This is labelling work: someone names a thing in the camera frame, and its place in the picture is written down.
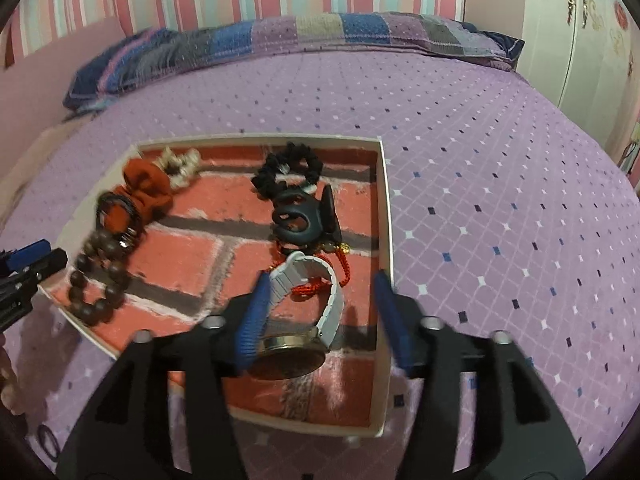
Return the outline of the beige blanket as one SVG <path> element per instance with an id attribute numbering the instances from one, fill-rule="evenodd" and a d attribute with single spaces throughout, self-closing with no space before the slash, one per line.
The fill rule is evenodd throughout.
<path id="1" fill-rule="evenodd" d="M 1 229 L 13 214 L 32 180 L 40 174 L 52 155 L 80 128 L 92 122 L 98 114 L 85 114 L 47 128 L 24 155 L 17 159 L 9 173 L 1 179 Z"/>

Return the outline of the black hair claw clip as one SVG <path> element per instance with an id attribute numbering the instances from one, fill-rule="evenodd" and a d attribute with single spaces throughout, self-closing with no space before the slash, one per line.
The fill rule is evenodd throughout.
<path id="1" fill-rule="evenodd" d="M 332 186 L 322 188 L 320 198 L 288 188 L 273 200 L 272 235 L 278 251 L 285 256 L 291 252 L 314 255 L 335 252 L 343 243 Z"/>

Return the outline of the blue patchwork long pillow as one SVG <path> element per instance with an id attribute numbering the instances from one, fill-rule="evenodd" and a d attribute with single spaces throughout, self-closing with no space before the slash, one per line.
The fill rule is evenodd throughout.
<path id="1" fill-rule="evenodd" d="M 277 16 L 185 32 L 148 28 L 82 66 L 63 105 L 74 116 L 85 115 L 162 79 L 262 56 L 408 49 L 510 72 L 524 47 L 520 38 L 471 23 L 404 12 Z"/>

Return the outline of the white tray brick-pattern liner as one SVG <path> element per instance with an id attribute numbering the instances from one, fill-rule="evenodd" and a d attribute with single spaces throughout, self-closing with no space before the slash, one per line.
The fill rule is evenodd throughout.
<path id="1" fill-rule="evenodd" d="M 227 301 L 249 292 L 279 257 L 271 239 L 271 207 L 250 179 L 286 134 L 210 136 L 146 142 L 126 159 L 157 159 L 165 150 L 201 155 L 194 182 L 171 211 L 150 224 L 128 262 L 124 304 L 108 323 L 77 329 L 109 356 L 137 330 L 184 332 Z M 390 383 L 390 349 L 376 320 L 372 280 L 393 269 L 390 196 L 382 143 L 347 136 L 310 136 L 323 164 L 321 183 L 334 193 L 346 257 L 332 266 L 343 281 L 341 324 L 324 363 L 292 380 L 247 376 L 224 385 L 232 415 L 285 431 L 334 437 L 382 434 Z"/>

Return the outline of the orange fabric scrunchie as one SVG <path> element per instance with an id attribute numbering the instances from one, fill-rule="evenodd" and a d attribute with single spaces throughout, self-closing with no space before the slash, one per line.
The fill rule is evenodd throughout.
<path id="1" fill-rule="evenodd" d="M 132 158 L 122 170 L 122 177 L 124 183 L 113 188 L 113 192 L 132 200 L 142 226 L 171 210 L 174 193 L 168 175 L 159 166 L 147 159 Z"/>

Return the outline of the white decorated wardrobe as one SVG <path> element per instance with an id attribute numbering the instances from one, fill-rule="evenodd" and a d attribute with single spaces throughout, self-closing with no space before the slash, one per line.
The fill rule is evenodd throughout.
<path id="1" fill-rule="evenodd" d="M 639 29 L 622 0 L 525 0 L 520 74 L 602 148 L 638 112 Z"/>

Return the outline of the black scrunchie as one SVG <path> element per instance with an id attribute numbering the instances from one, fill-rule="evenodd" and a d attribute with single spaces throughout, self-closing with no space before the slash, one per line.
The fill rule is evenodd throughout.
<path id="1" fill-rule="evenodd" d="M 288 142 L 284 149 L 270 152 L 262 166 L 250 179 L 257 194 L 264 200 L 275 200 L 288 190 L 314 194 L 322 176 L 323 162 L 307 144 Z M 279 177 L 298 174 L 304 180 L 287 184 Z"/>

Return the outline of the white strap wristwatch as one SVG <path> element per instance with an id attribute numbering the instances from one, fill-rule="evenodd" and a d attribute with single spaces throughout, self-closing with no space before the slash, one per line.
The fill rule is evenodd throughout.
<path id="1" fill-rule="evenodd" d="M 275 382 L 311 374 L 326 362 L 345 304 L 343 286 L 326 259 L 292 252 L 269 273 L 265 333 L 248 374 Z"/>

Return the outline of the pink headboard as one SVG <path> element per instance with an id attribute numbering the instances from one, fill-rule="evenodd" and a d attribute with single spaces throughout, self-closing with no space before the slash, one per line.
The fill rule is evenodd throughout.
<path id="1" fill-rule="evenodd" d="M 1 73 L 1 174 L 6 176 L 40 133 L 62 122 L 76 72 L 124 38 L 117 18 L 88 25 L 15 62 Z"/>

